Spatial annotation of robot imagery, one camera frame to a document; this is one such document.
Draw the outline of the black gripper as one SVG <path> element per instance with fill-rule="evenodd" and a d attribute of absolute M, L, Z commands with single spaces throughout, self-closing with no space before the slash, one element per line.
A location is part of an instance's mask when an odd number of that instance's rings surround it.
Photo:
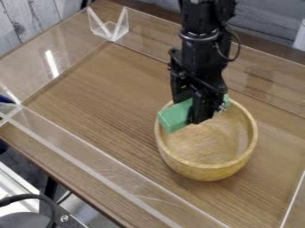
<path fill-rule="evenodd" d="M 223 73 L 232 61 L 232 36 L 181 32 L 180 38 L 181 48 L 169 50 L 172 96 L 176 103 L 192 98 L 189 123 L 199 125 L 229 108 Z"/>

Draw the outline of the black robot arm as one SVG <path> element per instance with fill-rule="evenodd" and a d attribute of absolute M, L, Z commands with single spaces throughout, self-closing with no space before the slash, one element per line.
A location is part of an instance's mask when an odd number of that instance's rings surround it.
<path fill-rule="evenodd" d="M 169 50 L 174 105 L 170 123 L 200 124 L 227 108 L 224 70 L 236 35 L 228 29 L 236 0 L 180 0 L 181 47 Z"/>

